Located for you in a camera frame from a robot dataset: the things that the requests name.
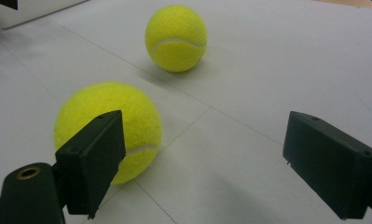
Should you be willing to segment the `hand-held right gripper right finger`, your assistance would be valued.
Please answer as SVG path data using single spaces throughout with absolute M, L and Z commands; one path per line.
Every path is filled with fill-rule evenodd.
M 372 209 L 372 147 L 328 122 L 289 114 L 283 157 L 341 219 Z

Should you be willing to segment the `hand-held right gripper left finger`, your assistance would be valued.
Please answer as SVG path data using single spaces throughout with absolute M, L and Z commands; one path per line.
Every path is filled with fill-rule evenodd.
M 69 214 L 95 217 L 125 155 L 119 110 L 92 119 L 56 151 L 54 174 Z

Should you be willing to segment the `yellow tennis ball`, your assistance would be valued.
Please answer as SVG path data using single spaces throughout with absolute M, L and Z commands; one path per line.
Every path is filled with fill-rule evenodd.
M 159 113 L 142 91 L 119 82 L 93 84 L 76 92 L 62 106 L 53 131 L 54 147 L 62 147 L 93 118 L 122 112 L 126 156 L 112 183 L 124 184 L 152 164 L 161 144 Z
M 207 28 L 201 16 L 190 7 L 163 7 L 146 26 L 145 46 L 160 68 L 185 72 L 202 58 L 207 47 Z

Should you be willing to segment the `white board sheet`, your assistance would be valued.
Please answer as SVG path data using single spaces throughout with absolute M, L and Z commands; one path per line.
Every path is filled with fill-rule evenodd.
M 145 49 L 154 12 L 193 8 L 209 33 L 200 63 L 159 69 Z M 68 224 L 371 224 L 339 219 L 282 155 L 288 116 L 324 119 L 372 147 L 372 9 L 311 0 L 88 0 L 0 29 L 0 191 L 54 162 L 61 105 L 93 83 L 144 91 L 162 144 L 112 187 L 94 219 Z

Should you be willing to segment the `wooden table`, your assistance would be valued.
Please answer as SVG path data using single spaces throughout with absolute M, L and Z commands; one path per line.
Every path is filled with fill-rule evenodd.
M 372 0 L 314 0 L 314 1 L 352 7 L 372 8 Z

